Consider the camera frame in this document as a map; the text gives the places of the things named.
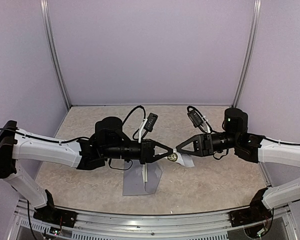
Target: lavender wall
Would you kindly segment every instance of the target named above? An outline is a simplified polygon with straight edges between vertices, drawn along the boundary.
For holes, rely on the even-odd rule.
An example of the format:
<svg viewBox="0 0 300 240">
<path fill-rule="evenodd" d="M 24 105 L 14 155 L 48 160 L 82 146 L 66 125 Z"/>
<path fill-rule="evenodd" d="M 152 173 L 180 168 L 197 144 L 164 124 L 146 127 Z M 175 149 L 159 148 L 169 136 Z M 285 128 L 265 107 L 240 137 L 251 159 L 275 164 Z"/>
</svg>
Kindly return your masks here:
<svg viewBox="0 0 300 240">
<path fill-rule="evenodd" d="M 230 105 L 254 0 L 58 0 L 49 11 L 74 105 Z"/>
<path fill-rule="evenodd" d="M 253 56 L 239 107 L 249 131 L 300 142 L 300 0 L 263 0 Z M 300 169 L 266 166 L 273 185 L 300 177 Z M 290 205 L 300 232 L 300 202 Z"/>
<path fill-rule="evenodd" d="M 7 120 L 53 136 L 66 114 L 50 58 L 38 0 L 0 0 L 0 127 Z M 35 176 L 39 163 L 24 161 Z M 0 240 L 19 195 L 0 180 Z"/>
</svg>

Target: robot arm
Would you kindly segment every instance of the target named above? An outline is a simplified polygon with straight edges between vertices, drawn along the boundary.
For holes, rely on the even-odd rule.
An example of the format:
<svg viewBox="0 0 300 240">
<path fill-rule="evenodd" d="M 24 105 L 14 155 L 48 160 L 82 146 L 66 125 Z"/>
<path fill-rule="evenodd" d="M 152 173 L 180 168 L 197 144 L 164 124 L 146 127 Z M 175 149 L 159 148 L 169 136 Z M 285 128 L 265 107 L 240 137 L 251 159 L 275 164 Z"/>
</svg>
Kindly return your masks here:
<svg viewBox="0 0 300 240">
<path fill-rule="evenodd" d="M 151 132 L 154 122 L 149 124 L 146 121 L 147 124 L 143 126 Z M 8 121 L 5 130 L 0 132 L 0 179 L 9 183 L 31 203 L 35 208 L 35 219 L 73 228 L 77 213 L 56 208 L 50 192 L 38 186 L 18 160 L 38 160 L 78 170 L 94 170 L 105 166 L 108 158 L 127 162 L 139 160 L 141 164 L 146 164 L 173 153 L 171 148 L 151 139 L 130 140 L 122 128 L 121 119 L 107 117 L 95 124 L 95 132 L 90 138 L 79 137 L 66 141 L 18 129 L 17 122 Z M 156 146 L 167 152 L 156 154 Z"/>
<path fill-rule="evenodd" d="M 202 114 L 192 107 L 188 116 L 195 127 L 211 128 Z M 234 148 L 234 154 L 252 163 L 277 163 L 300 168 L 300 143 L 281 142 L 265 136 L 248 133 L 248 115 L 237 108 L 224 112 L 224 132 L 204 131 L 176 147 L 177 151 L 198 157 L 215 156 L 223 150 Z M 193 151 L 186 150 L 193 145 Z M 270 210 L 300 200 L 300 177 L 286 184 L 259 190 L 249 208 L 230 212 L 233 227 L 271 218 Z"/>
<path fill-rule="evenodd" d="M 262 140 L 258 149 L 258 161 L 300 168 L 300 146 L 275 142 Z M 300 177 L 283 185 L 268 188 L 263 194 L 262 203 L 267 209 L 273 209 L 298 200 L 300 200 Z"/>
</svg>

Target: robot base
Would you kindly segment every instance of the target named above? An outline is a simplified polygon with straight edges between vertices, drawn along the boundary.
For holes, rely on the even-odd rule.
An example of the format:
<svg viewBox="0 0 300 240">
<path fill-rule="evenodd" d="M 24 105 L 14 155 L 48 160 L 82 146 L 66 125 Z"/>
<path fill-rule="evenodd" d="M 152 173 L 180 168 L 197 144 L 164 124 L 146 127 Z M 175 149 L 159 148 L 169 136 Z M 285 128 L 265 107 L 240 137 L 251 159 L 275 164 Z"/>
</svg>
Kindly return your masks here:
<svg viewBox="0 0 300 240">
<path fill-rule="evenodd" d="M 77 220 L 75 211 L 56 208 L 51 193 L 45 190 L 47 196 L 47 204 L 44 207 L 35 209 L 33 218 L 40 221 L 73 228 Z"/>
</svg>

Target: beige table surface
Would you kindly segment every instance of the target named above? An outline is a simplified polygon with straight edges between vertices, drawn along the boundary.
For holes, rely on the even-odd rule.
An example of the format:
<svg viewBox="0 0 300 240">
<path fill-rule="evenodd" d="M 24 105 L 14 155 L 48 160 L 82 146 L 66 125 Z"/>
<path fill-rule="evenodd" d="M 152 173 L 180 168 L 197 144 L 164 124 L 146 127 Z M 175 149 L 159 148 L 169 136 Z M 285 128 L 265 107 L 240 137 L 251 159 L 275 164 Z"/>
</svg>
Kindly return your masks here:
<svg viewBox="0 0 300 240">
<path fill-rule="evenodd" d="M 95 123 L 108 116 L 124 119 L 134 106 L 72 107 L 57 137 L 90 137 Z M 146 114 L 157 114 L 154 130 L 147 138 L 172 148 L 201 132 L 187 116 L 186 106 L 145 106 Z M 225 107 L 199 106 L 216 131 L 222 131 Z M 131 137 L 143 117 L 137 110 L 123 131 Z M 233 151 L 222 160 L 194 157 L 195 167 L 184 168 L 166 159 L 158 161 L 162 177 L 155 194 L 122 196 L 123 171 L 107 165 L 92 171 L 44 162 L 36 177 L 48 189 L 58 206 L 123 214 L 183 214 L 222 210 L 248 205 L 255 193 L 265 187 L 259 166 L 237 158 Z M 113 160 L 123 167 L 122 160 Z"/>
</svg>

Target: wire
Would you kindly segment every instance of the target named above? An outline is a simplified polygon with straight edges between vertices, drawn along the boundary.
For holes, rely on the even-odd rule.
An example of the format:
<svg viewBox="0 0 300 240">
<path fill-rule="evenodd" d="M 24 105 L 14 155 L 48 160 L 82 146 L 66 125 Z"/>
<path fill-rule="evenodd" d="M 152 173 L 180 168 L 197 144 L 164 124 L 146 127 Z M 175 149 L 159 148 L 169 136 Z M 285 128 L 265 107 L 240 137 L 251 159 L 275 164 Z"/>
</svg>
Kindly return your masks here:
<svg viewBox="0 0 300 240">
<path fill-rule="evenodd" d="M 229 153 L 229 148 L 226 150 L 225 154 L 224 154 L 224 155 L 221 155 L 220 157 L 216 157 L 216 156 L 215 156 L 216 153 L 217 153 L 217 152 L 215 152 L 215 153 L 213 154 L 213 158 L 214 158 L 215 160 L 220 160 L 220 159 L 222 159 L 223 157 L 225 157 L 225 156 L 228 155 L 228 153 Z"/>
<path fill-rule="evenodd" d="M 12 132 L 12 133 L 15 133 L 15 134 L 19 134 L 19 135 L 21 135 L 21 136 L 24 136 L 23 133 L 18 132 L 18 131 L 13 130 L 13 129 L 9 129 L 9 128 L 0 128 L 0 131 L 8 131 L 8 132 Z"/>
<path fill-rule="evenodd" d="M 126 123 L 126 121 L 128 120 L 128 118 L 130 117 L 130 115 L 133 114 L 134 111 L 137 110 L 137 109 L 142 109 L 142 110 L 143 110 L 143 119 L 146 119 L 146 110 L 145 110 L 145 108 L 144 108 L 143 106 L 141 106 L 141 105 L 138 105 L 138 106 L 134 107 L 134 108 L 128 113 L 128 115 L 127 115 L 127 116 L 125 117 L 125 119 L 123 120 L 122 125 L 124 125 L 124 124 Z"/>
<path fill-rule="evenodd" d="M 202 113 L 196 108 L 196 107 L 194 107 L 194 106 L 187 106 L 186 107 L 186 110 L 188 111 L 188 113 L 190 112 L 190 109 L 193 109 L 193 110 L 195 110 L 199 115 L 200 115 L 200 117 L 204 120 L 204 122 L 207 124 L 207 126 L 210 128 L 210 131 L 212 132 L 212 133 L 217 133 L 217 131 L 215 131 L 212 127 L 211 127 L 211 125 L 209 124 L 209 122 L 205 119 L 205 117 L 202 115 Z M 199 127 L 199 129 L 203 132 L 203 133 L 207 133 L 205 130 L 203 130 L 203 129 L 201 129 L 200 127 Z"/>
<path fill-rule="evenodd" d="M 271 138 L 267 138 L 265 136 L 262 136 L 262 135 L 258 135 L 258 134 L 253 134 L 253 133 L 249 133 L 250 135 L 253 135 L 253 136 L 257 136 L 257 137 L 261 137 L 265 140 L 268 140 L 270 142 L 273 142 L 275 144 L 282 144 L 282 145 L 288 145 L 288 146 L 300 146 L 300 143 L 292 143 L 292 142 L 284 142 L 284 141 L 277 141 L 277 140 L 273 140 Z"/>
<path fill-rule="evenodd" d="M 129 170 L 129 169 L 132 167 L 132 165 L 134 164 L 134 162 L 133 162 L 132 160 L 130 160 L 129 162 L 131 162 L 131 165 L 130 165 L 128 168 L 124 169 L 124 168 L 116 168 L 116 167 L 112 167 L 112 166 L 111 166 L 111 162 L 112 162 L 112 158 L 109 158 L 108 164 L 109 164 L 109 167 L 110 167 L 111 169 L 121 170 L 121 171 L 127 171 L 127 170 Z"/>
<path fill-rule="evenodd" d="M 143 110 L 143 119 L 146 119 L 146 110 L 142 105 L 138 105 L 136 107 L 134 107 L 129 113 L 128 115 L 125 117 L 125 119 L 122 122 L 122 126 L 126 123 L 126 121 L 128 120 L 128 118 L 131 116 L 131 114 L 137 110 L 137 109 L 142 109 Z M 132 139 L 133 140 L 138 140 L 138 138 L 136 138 L 136 134 L 139 132 L 139 128 L 134 132 L 134 134 L 132 135 Z M 145 131 L 145 133 L 142 135 L 141 139 L 143 139 L 146 135 L 147 135 L 148 131 Z"/>
<path fill-rule="evenodd" d="M 275 216 L 275 208 L 272 208 L 272 217 L 271 217 L 270 226 L 267 229 L 267 231 L 261 237 L 264 237 L 266 234 L 268 234 L 270 232 L 270 229 L 272 227 L 272 223 L 274 222 L 274 216 Z"/>
<path fill-rule="evenodd" d="M 30 230 L 31 230 L 31 233 L 32 233 L 32 236 L 35 240 L 38 240 L 36 238 L 36 235 L 34 233 L 34 230 L 32 229 L 32 226 L 31 226 L 31 219 L 30 219 L 30 208 L 29 208 L 29 201 L 27 200 L 27 205 L 28 205 L 28 221 L 29 221 L 29 226 L 30 226 Z"/>
<path fill-rule="evenodd" d="M 28 134 L 24 134 L 22 132 L 13 130 L 13 129 L 9 129 L 9 128 L 0 128 L 0 131 L 8 131 L 8 132 L 12 132 L 18 135 L 21 135 L 25 138 L 30 138 L 30 139 L 37 139 L 40 141 L 44 141 L 44 142 L 48 142 L 48 143 L 54 143 L 54 144 L 67 144 L 67 143 L 71 143 L 80 139 L 87 139 L 89 140 L 89 137 L 87 136 L 80 136 L 80 137 L 76 137 L 70 140 L 65 140 L 65 141 L 56 141 L 56 140 L 51 140 L 51 139 L 46 139 L 46 138 L 42 138 L 42 137 L 38 137 L 38 136 L 33 136 L 33 135 L 28 135 Z"/>
<path fill-rule="evenodd" d="M 204 129 L 203 129 L 203 127 L 202 126 L 198 126 L 198 128 L 201 130 L 201 132 L 203 132 L 204 134 L 208 134 Z"/>
<path fill-rule="evenodd" d="M 139 132 L 139 128 L 134 132 L 134 134 L 132 135 L 132 139 L 133 140 L 139 140 L 138 138 L 136 138 L 136 134 Z M 145 136 L 148 134 L 148 131 L 146 130 L 145 132 L 144 132 L 144 134 L 142 135 L 142 137 L 141 137 L 141 139 L 144 139 L 145 138 Z"/>
</svg>

